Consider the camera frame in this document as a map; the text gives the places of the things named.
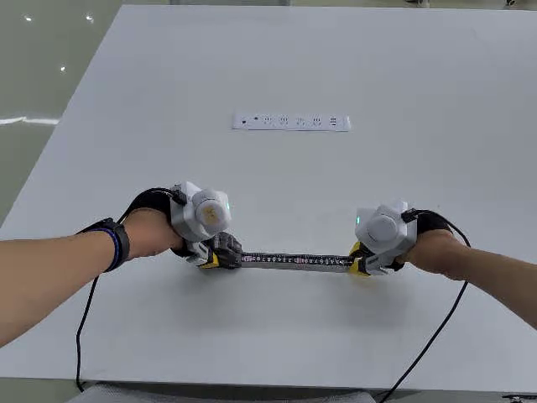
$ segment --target tiled floor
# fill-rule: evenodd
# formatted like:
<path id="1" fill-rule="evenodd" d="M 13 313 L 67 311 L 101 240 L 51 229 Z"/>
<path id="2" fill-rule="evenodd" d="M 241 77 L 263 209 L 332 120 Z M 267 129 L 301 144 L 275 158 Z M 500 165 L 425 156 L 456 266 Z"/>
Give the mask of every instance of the tiled floor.
<path id="1" fill-rule="evenodd" d="M 432 8 L 505 8 L 504 0 L 424 0 Z M 3 0 L 0 3 L 0 224 L 122 3 L 416 7 L 404 0 Z M 537 0 L 511 8 L 537 9 Z M 62 402 L 71 381 L 0 379 L 0 401 Z M 420 393 L 408 402 L 499 401 L 498 394 Z"/>

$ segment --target tape measure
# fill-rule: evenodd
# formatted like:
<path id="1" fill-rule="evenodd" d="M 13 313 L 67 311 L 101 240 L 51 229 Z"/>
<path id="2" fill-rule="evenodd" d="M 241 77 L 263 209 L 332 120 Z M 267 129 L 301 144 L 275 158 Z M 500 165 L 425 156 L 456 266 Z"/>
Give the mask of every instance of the tape measure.
<path id="1" fill-rule="evenodd" d="M 346 273 L 354 263 L 354 256 L 335 254 L 266 254 L 242 252 L 242 267 Z"/>

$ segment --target power outlet socket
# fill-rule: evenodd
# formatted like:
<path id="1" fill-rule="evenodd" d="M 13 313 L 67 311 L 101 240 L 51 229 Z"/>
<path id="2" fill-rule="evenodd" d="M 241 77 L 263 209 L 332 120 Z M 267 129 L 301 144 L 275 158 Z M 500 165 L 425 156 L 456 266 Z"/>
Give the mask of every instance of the power outlet socket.
<path id="1" fill-rule="evenodd" d="M 329 113 L 235 113 L 233 128 L 246 130 L 304 130 L 348 132 L 351 119 Z"/>

